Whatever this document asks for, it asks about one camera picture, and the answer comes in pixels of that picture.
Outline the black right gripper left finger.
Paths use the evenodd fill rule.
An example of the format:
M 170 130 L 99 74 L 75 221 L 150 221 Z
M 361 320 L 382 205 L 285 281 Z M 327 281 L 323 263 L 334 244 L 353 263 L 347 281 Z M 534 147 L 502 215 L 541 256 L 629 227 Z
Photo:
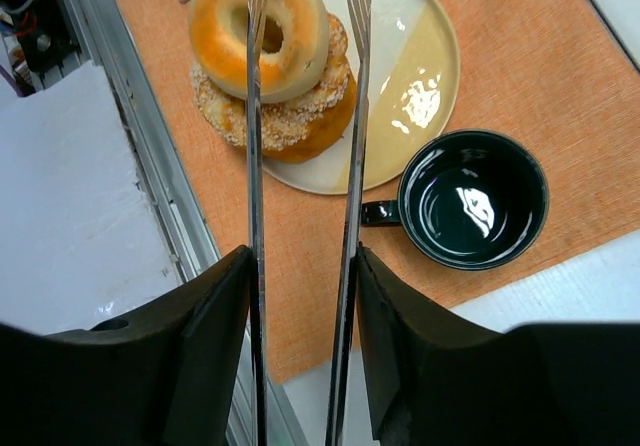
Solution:
M 1 329 L 5 445 L 221 445 L 249 306 L 239 246 L 89 330 Z

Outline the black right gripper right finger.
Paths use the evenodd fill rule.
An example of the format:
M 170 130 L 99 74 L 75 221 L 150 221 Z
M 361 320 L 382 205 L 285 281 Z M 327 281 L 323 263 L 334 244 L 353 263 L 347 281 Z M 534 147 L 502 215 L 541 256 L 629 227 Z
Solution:
M 635 445 L 636 324 L 497 333 L 360 248 L 357 303 L 373 437 L 383 445 Z

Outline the large orange swirl bread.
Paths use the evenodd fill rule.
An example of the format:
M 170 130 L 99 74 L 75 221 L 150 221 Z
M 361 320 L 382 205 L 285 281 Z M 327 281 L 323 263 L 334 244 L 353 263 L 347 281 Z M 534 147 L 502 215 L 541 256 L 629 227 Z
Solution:
M 330 13 L 329 54 L 320 81 L 284 103 L 261 106 L 263 154 L 287 163 L 308 161 L 337 142 L 351 121 L 357 84 L 346 52 L 345 27 Z M 190 71 L 195 104 L 228 144 L 246 146 L 245 102 L 214 85 L 198 63 Z

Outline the glazed donut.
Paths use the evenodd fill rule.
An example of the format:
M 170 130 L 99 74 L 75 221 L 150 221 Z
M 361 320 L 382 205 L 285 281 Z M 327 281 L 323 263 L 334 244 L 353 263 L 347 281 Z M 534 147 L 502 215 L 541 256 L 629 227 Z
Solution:
M 224 92 L 247 97 L 249 0 L 191 0 L 191 47 Z M 267 0 L 259 65 L 261 101 L 281 103 L 311 90 L 329 50 L 329 16 L 322 0 Z

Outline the metal serving tongs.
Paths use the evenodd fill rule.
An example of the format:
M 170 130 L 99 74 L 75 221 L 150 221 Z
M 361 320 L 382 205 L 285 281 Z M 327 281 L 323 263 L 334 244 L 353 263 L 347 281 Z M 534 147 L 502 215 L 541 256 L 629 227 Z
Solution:
M 267 0 L 248 0 L 246 156 L 249 247 L 252 278 L 249 282 L 250 344 L 253 375 L 252 443 L 267 443 L 266 405 L 266 285 L 263 214 L 262 138 L 259 59 L 264 37 Z M 360 66 L 353 120 L 347 207 L 344 224 L 340 284 L 334 328 L 330 393 L 325 443 L 343 443 L 343 424 L 356 294 L 356 256 L 359 245 L 364 180 L 366 134 L 369 114 L 368 85 L 371 52 L 371 0 L 347 0 Z

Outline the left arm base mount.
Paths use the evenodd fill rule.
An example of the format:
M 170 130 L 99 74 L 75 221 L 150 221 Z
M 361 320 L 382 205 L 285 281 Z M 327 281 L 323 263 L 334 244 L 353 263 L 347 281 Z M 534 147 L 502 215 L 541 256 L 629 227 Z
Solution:
M 31 72 L 44 74 L 79 51 L 62 0 L 1 0 L 1 10 L 11 19 L 1 31 L 15 37 Z

